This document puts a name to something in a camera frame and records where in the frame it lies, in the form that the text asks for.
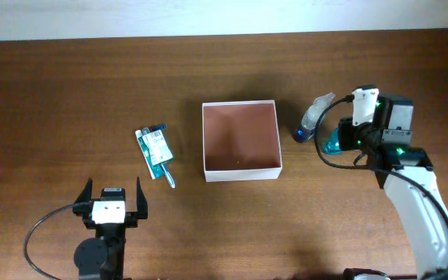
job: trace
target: white wall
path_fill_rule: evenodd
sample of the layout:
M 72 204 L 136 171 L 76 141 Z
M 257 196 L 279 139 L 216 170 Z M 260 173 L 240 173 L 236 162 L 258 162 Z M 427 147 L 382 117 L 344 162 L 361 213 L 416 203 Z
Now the white wall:
M 448 0 L 0 0 L 0 40 L 448 27 Z

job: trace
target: plastic packaging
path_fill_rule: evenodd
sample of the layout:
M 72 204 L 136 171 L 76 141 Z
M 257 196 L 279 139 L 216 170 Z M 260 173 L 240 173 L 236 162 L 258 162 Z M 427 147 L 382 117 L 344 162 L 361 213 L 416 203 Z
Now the plastic packaging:
M 142 136 L 143 136 L 142 131 L 137 130 L 135 132 L 135 134 L 136 134 L 136 138 L 138 139 L 139 148 L 141 148 L 143 157 L 145 158 L 145 161 L 146 161 L 146 166 L 148 166 L 148 171 L 149 171 L 149 174 L 152 176 L 152 179 L 155 180 L 156 178 L 163 176 L 164 172 L 162 170 L 162 167 L 152 165 L 152 159 L 150 158 L 150 155 L 149 155 L 149 149 L 142 140 Z
M 331 101 L 334 98 L 334 93 L 328 93 L 325 96 L 317 97 L 314 100 L 312 106 L 309 107 L 309 110 L 305 112 L 302 118 L 302 123 L 295 131 L 293 138 L 298 143 L 304 143 L 305 141 L 312 138 L 314 135 L 314 128 L 316 127 L 317 119 L 321 113 L 323 113 L 324 109 L 330 106 Z
M 323 150 L 327 155 L 340 155 L 343 153 L 340 149 L 340 142 L 338 141 L 338 128 L 333 130 L 330 138 L 324 143 Z

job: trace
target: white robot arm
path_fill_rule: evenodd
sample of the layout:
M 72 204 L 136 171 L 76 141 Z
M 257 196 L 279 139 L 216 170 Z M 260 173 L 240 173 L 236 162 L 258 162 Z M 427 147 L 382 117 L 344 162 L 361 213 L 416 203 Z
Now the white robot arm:
M 328 165 L 345 169 L 372 170 L 401 218 L 417 265 L 417 279 L 448 279 L 448 211 L 440 197 L 433 165 L 424 149 L 411 148 L 409 99 L 380 95 L 375 86 L 362 86 L 336 104 L 354 104 L 352 117 L 338 124 L 341 150 L 360 149 L 368 156 L 365 166 Z M 390 279 L 379 271 L 348 269 L 346 279 Z

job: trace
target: box rim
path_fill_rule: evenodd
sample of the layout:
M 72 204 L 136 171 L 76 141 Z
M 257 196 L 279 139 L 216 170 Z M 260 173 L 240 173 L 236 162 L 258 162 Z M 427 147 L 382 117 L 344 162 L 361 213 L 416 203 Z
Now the box rim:
M 201 135 L 202 139 L 202 155 L 203 155 L 203 170 L 205 173 L 207 172 L 229 172 L 229 171 L 248 171 L 248 170 L 207 170 L 207 165 L 205 162 L 205 116 L 204 116 L 204 108 L 205 107 L 213 107 L 213 106 L 232 106 L 232 105 L 253 105 L 253 104 L 272 104 L 274 107 L 274 117 L 276 123 L 276 136 L 278 137 L 278 150 L 279 150 L 279 166 L 278 167 L 269 167 L 269 168 L 255 168 L 248 170 L 274 170 L 278 168 L 283 168 L 283 158 L 281 153 L 281 141 L 279 138 L 279 126 L 278 126 L 278 114 L 276 112 L 276 102 L 274 100 L 251 100 L 251 101 L 229 101 L 229 102 L 210 102 L 210 103 L 202 103 L 201 104 L 201 128 L 203 134 Z

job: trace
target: toothbrush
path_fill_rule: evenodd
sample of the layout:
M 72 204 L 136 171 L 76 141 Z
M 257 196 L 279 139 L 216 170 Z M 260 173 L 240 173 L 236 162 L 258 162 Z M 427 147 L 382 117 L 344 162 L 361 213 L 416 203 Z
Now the toothbrush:
M 143 135 L 147 135 L 149 132 L 149 128 L 142 129 Z M 165 166 L 165 163 L 160 163 L 160 167 L 162 167 L 163 173 L 165 174 L 165 178 L 167 179 L 167 183 L 169 183 L 170 187 L 176 188 L 176 182 L 174 182 L 174 179 L 172 178 L 172 175 L 170 175 L 169 170 Z

